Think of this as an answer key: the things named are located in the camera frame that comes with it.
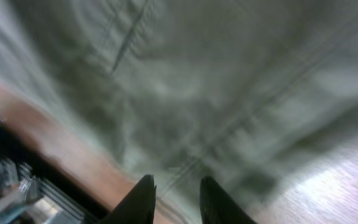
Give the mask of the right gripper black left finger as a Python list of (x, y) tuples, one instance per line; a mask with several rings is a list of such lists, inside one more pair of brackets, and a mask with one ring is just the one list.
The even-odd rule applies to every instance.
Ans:
[(156, 185), (153, 175), (141, 178), (99, 224), (153, 224)]

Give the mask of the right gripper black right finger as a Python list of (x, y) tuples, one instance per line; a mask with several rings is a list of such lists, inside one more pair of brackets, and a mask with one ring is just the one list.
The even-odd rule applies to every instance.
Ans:
[(201, 179), (202, 224), (256, 224), (211, 176)]

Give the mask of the khaki shorts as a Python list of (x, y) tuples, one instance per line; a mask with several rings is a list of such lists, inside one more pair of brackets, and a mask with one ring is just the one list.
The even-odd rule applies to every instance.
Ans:
[(358, 223), (358, 1), (0, 1), (0, 117), (159, 222), (214, 177), (259, 223)]

